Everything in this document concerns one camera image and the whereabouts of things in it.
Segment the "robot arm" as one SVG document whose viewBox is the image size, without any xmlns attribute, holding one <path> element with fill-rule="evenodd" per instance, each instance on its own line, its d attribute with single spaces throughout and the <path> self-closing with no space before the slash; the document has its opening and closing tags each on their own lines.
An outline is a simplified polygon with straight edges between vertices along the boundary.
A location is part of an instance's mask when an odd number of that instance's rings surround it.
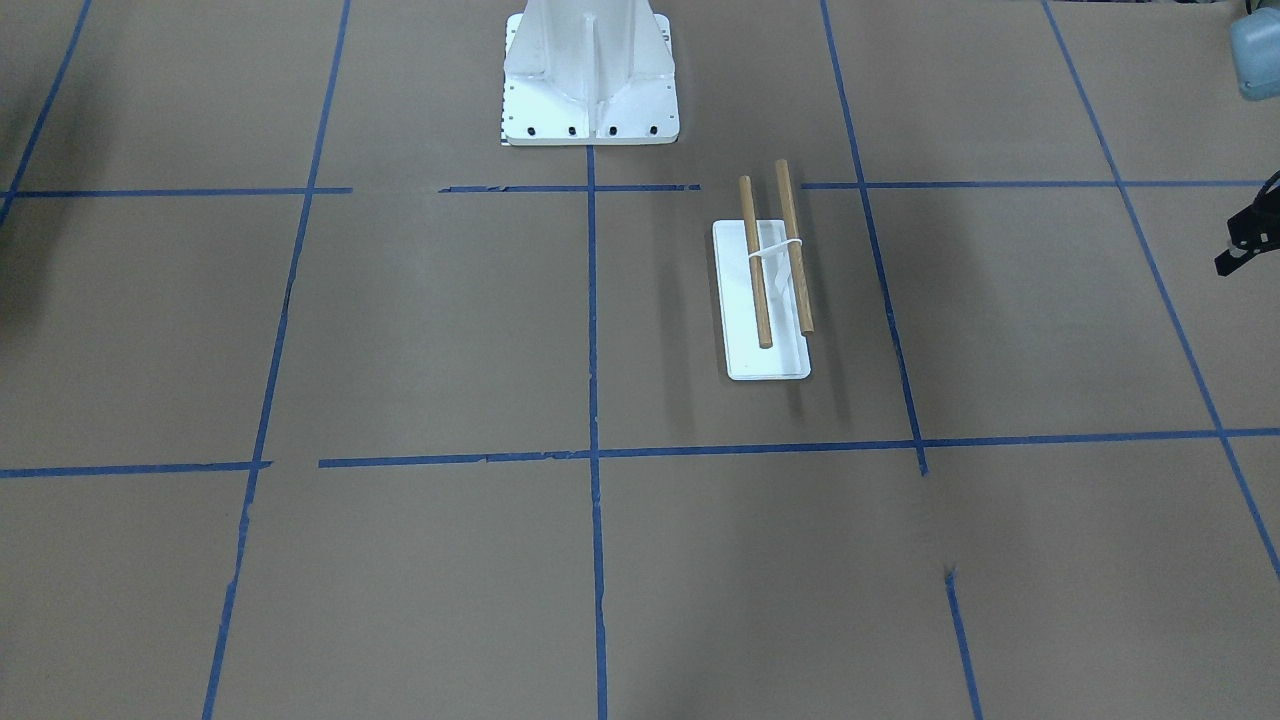
<svg viewBox="0 0 1280 720">
<path fill-rule="evenodd" d="M 1231 59 L 1243 99 L 1260 102 L 1279 95 L 1279 1 L 1247 1 L 1245 14 L 1229 29 Z"/>
</svg>

